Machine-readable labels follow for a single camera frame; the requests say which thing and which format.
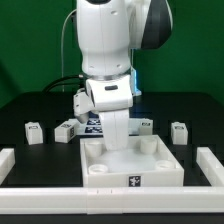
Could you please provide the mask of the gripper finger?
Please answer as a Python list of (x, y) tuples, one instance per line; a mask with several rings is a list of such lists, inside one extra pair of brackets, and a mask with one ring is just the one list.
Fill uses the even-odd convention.
[(128, 143), (129, 110), (100, 112), (105, 146), (108, 151), (123, 150)]

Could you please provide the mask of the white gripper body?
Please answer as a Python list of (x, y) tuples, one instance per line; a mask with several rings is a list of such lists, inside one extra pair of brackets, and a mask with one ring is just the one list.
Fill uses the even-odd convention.
[(133, 105), (130, 76), (125, 75), (114, 80), (87, 79), (85, 89), (73, 97), (74, 116), (85, 123), (93, 113), (119, 111)]

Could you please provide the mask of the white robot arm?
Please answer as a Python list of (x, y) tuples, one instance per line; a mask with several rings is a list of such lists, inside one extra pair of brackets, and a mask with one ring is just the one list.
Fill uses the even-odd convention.
[(128, 144), (132, 49), (157, 49), (170, 37), (167, 0), (77, 0), (77, 34), (85, 89), (74, 96), (74, 114), (84, 123), (99, 116), (105, 146)]

